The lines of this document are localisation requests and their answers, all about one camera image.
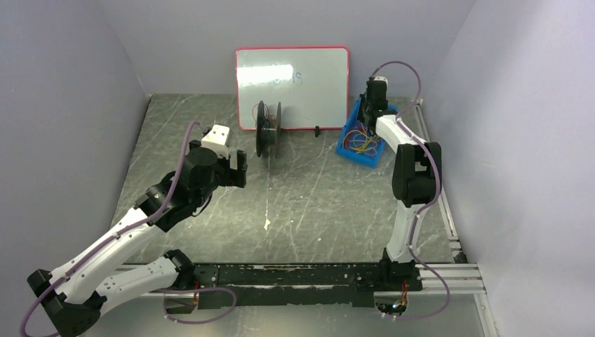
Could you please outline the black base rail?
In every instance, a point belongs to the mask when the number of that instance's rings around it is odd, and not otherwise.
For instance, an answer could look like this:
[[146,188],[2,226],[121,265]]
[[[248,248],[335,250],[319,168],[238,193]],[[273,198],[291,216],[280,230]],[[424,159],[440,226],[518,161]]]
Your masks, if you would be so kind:
[[375,306],[380,292],[421,291],[415,262],[310,264],[194,264],[170,287],[204,289],[199,308],[237,306],[334,305]]

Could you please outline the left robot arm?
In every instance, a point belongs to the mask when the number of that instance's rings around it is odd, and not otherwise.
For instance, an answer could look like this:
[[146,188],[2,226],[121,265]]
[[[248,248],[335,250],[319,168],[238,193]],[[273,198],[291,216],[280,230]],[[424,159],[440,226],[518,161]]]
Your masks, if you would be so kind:
[[227,155],[209,147],[183,150],[178,167],[149,187],[125,216],[85,251],[54,270],[27,279],[57,336],[80,336],[115,307],[149,292],[216,292],[200,280],[195,264],[180,250],[122,273],[116,269],[142,246],[185,219],[199,215],[219,187],[246,186],[246,153]]

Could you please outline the aluminium frame rail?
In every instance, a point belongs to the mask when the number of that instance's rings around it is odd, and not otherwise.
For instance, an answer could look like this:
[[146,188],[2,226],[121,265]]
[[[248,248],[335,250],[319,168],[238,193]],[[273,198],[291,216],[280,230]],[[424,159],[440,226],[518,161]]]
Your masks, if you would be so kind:
[[438,201],[428,208],[420,225],[416,252],[427,264],[418,264],[423,294],[446,293],[451,296],[486,294],[476,263],[471,262],[461,231],[453,217],[448,188],[443,187]]

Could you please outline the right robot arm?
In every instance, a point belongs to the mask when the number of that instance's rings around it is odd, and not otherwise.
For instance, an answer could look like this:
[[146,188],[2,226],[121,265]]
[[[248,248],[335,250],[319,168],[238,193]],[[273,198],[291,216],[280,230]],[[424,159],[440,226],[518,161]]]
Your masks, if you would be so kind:
[[404,124],[398,112],[388,106],[387,89],[387,78],[369,77],[360,95],[357,119],[395,153],[392,192],[397,212],[382,264],[388,277],[409,277],[419,262],[415,255],[417,227],[441,193],[441,147]]

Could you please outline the blue plastic bin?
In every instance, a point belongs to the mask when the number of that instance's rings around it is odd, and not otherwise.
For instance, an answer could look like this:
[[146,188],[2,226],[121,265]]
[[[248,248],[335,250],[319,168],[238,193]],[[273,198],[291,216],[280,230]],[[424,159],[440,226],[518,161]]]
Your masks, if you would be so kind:
[[386,142],[374,136],[357,119],[360,98],[355,100],[346,124],[342,127],[335,148],[337,156],[356,164],[375,168],[380,160]]

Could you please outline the black perforated cable spool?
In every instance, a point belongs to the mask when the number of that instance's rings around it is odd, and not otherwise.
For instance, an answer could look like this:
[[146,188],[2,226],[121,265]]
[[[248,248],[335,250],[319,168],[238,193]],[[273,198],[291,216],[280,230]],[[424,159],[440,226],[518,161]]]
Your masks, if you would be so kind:
[[282,104],[278,102],[276,113],[271,114],[261,100],[257,104],[255,147],[257,157],[273,156],[280,153]]

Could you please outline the red framed whiteboard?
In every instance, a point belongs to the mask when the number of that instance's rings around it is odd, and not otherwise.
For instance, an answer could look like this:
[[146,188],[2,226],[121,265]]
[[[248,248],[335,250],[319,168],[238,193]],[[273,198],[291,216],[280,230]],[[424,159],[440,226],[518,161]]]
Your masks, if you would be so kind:
[[256,127],[256,107],[281,109],[281,127],[340,129],[349,115],[344,46],[245,47],[236,51],[239,126]]

